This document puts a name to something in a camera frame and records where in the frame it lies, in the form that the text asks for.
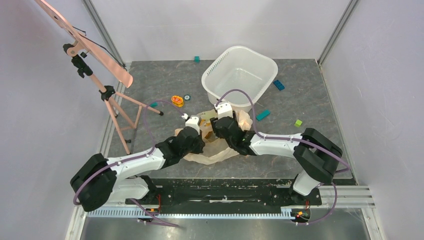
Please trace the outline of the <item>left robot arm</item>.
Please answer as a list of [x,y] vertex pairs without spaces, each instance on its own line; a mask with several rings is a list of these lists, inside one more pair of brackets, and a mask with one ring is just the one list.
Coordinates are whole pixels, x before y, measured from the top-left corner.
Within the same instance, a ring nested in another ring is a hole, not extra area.
[[155,191],[142,173],[175,165],[187,154],[202,152],[204,146],[202,131],[186,126],[177,136],[142,152],[111,158],[94,154],[70,180],[73,203],[92,212],[105,204],[140,200]]

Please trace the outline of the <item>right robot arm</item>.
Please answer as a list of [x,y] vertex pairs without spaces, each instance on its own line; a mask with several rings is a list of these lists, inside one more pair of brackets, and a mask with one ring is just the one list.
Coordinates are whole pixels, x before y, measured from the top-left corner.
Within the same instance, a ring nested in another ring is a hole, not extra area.
[[243,156],[274,155],[293,158],[302,167],[292,185],[292,191],[307,196],[319,184],[331,184],[343,151],[314,128],[292,135],[266,135],[243,130],[233,117],[211,118],[215,135]]

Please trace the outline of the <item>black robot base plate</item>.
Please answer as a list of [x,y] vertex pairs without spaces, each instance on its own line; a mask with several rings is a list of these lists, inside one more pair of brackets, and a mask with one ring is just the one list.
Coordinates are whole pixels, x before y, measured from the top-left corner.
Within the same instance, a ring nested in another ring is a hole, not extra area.
[[291,179],[153,178],[153,190],[136,200],[162,214],[277,214],[282,207],[322,205],[317,188],[297,194]]

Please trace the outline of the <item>cream banana print plastic bag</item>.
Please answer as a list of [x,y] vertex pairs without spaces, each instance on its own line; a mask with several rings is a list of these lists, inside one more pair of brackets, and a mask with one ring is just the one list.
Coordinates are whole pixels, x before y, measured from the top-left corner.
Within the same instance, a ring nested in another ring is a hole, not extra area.
[[211,139],[204,138],[205,133],[213,131],[210,119],[217,117],[218,114],[214,110],[207,110],[198,115],[201,117],[200,130],[202,131],[202,140],[205,143],[203,152],[199,154],[189,153],[183,159],[189,162],[211,165],[238,156],[239,153],[230,148],[225,139],[218,138],[215,134]]

